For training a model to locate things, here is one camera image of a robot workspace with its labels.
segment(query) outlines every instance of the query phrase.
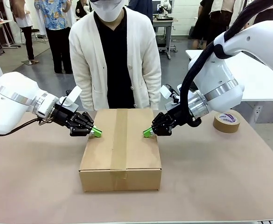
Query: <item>cardboard box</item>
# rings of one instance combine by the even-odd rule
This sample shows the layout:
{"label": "cardboard box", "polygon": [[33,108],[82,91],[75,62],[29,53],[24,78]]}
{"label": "cardboard box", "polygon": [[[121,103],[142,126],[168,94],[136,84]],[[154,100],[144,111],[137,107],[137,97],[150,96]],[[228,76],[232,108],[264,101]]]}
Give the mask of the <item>cardboard box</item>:
{"label": "cardboard box", "polygon": [[101,138],[89,138],[79,176],[84,191],[157,190],[161,162],[157,138],[146,139],[150,109],[101,110],[95,117]]}

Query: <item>roll of brown tape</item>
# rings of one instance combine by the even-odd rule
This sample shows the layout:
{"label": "roll of brown tape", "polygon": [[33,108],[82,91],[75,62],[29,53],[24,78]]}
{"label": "roll of brown tape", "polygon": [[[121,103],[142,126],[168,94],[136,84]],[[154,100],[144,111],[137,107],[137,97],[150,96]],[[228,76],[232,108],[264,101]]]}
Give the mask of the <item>roll of brown tape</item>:
{"label": "roll of brown tape", "polygon": [[224,133],[235,133],[240,126],[238,112],[230,110],[227,113],[217,113],[215,115],[213,126]]}

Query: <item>packing tape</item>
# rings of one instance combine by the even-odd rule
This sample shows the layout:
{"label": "packing tape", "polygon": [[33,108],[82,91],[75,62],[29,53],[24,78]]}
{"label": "packing tape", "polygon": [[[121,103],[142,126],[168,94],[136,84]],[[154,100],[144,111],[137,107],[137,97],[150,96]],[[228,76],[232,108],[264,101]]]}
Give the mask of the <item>packing tape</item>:
{"label": "packing tape", "polygon": [[217,113],[214,117],[213,126],[224,133],[235,133],[240,126],[238,112],[230,110],[227,113]]}
{"label": "packing tape", "polygon": [[117,109],[111,161],[113,190],[126,187],[127,121],[128,110]]}

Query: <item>bare leg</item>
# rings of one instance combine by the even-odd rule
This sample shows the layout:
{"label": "bare leg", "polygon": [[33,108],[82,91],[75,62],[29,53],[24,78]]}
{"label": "bare leg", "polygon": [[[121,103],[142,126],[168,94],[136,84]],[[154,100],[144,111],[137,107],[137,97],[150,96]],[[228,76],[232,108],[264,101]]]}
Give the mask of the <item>bare leg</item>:
{"label": "bare leg", "polygon": [[199,40],[194,40],[193,43],[192,43],[192,49],[197,50],[198,44],[199,44]]}
{"label": "bare leg", "polygon": [[207,47],[207,41],[203,41],[203,50],[205,50]]}

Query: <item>person in blue floral shirt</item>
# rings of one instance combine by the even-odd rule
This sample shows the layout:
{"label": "person in blue floral shirt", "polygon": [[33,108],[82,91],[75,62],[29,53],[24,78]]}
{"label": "person in blue floral shirt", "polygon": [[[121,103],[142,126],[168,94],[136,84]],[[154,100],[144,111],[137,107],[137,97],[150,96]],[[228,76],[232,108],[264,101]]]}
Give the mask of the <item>person in blue floral shirt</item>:
{"label": "person in blue floral shirt", "polygon": [[62,12],[69,11],[71,3],[68,0],[35,0],[35,8],[43,15],[47,37],[53,57],[54,72],[72,74],[70,60],[69,33],[66,18]]}

